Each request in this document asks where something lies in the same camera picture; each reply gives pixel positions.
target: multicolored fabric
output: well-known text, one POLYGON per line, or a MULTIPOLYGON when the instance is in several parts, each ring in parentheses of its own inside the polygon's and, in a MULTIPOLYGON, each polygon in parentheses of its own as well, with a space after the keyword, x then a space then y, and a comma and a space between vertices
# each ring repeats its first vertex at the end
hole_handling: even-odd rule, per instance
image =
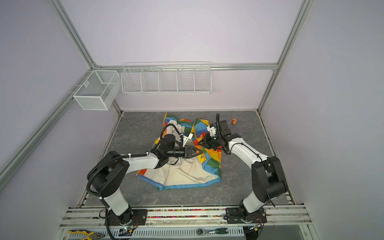
POLYGON ((187 164, 187 167, 192 166, 188 174, 185 173, 185 165, 180 165, 180 169, 178 169, 176 167, 170 167, 170 165, 166 164, 159 169, 140 170, 136 175, 140 179, 159 187, 159 190, 205 187, 221 181, 221 150, 208 150, 198 145, 198 142, 203 139, 206 134, 209 134, 207 130, 209 122, 200 118, 197 118, 195 122, 188 119, 178 120, 176 116, 167 113, 164 116, 164 126, 166 126, 170 121, 172 121, 172 123, 177 122, 178 128, 180 126, 183 127, 184 135, 188 136, 189 133, 192 133, 193 144, 195 147, 201 149, 203 154, 195 157, 195 159, 192 159, 194 162, 189 162, 189 165, 187 161, 190 159, 182 159, 182 161, 187 164), (167 182, 176 182, 172 179, 176 177, 180 179, 179 182, 188 184, 166 184, 167 182))

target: pliers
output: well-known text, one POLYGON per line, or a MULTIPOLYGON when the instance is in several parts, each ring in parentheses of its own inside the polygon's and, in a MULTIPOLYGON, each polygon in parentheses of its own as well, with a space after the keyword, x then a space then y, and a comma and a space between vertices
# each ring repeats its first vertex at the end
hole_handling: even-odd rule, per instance
POLYGON ((99 238, 103 238, 104 235, 100 233, 90 232, 88 230, 80 229, 80 230, 70 230, 68 233, 83 233, 88 235, 88 237, 83 238, 82 240, 95 240, 99 238))

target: green handle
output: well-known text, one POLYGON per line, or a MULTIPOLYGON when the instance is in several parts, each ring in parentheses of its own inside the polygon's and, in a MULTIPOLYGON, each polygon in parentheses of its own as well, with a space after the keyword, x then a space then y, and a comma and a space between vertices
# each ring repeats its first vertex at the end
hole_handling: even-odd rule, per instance
POLYGON ((215 229, 216 234, 227 234, 229 232, 228 228, 222 227, 215 229))

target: gray marble tabletop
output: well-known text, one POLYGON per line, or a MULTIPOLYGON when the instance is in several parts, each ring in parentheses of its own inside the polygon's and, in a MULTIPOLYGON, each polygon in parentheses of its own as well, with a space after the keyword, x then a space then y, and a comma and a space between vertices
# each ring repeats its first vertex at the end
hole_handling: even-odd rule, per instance
MULTIPOLYGON (((268 143, 254 111, 219 112, 226 120, 232 133, 238 133, 259 152, 271 156, 268 143), (231 123, 237 118, 237 124, 231 123)), ((169 112, 178 119, 197 118, 215 121, 216 112, 169 112)), ((113 136, 109 151, 120 154, 139 154, 150 150, 163 128, 165 112, 126 112, 113 136)), ((251 170, 236 155, 222 155, 222 179, 208 187, 191 189, 169 189, 160 191, 157 187, 136 177, 135 172, 125 175, 120 189, 133 207, 154 205, 238 205, 252 191, 251 170)), ((288 204, 284 194, 274 200, 275 204, 288 204)), ((101 205, 91 195, 85 205, 101 205)))

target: mesh basket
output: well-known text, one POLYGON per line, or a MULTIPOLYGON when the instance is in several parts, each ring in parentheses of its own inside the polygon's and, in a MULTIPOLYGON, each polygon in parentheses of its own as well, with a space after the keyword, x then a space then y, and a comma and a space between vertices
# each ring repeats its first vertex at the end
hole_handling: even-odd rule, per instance
POLYGON ((211 93, 210 67, 124 68, 122 91, 144 93, 211 93))
POLYGON ((84 110, 108 110, 120 89, 117 71, 93 70, 73 97, 84 110))

